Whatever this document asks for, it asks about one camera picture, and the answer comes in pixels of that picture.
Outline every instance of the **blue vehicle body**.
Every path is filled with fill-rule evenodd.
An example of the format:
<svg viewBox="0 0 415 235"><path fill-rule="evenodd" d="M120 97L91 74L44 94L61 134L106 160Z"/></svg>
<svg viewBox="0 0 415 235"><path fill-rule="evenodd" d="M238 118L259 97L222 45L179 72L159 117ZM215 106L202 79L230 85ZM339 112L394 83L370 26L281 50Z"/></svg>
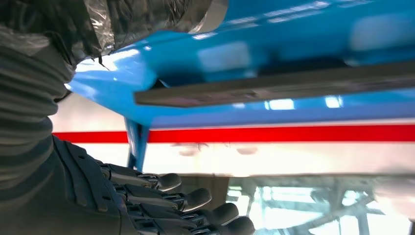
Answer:
<svg viewBox="0 0 415 235"><path fill-rule="evenodd" d="M415 59L413 0L230 0L215 31L158 32L78 66L71 90L147 128L415 117L415 89L197 108L136 105L133 93L253 78L298 63L362 66Z"/></svg>

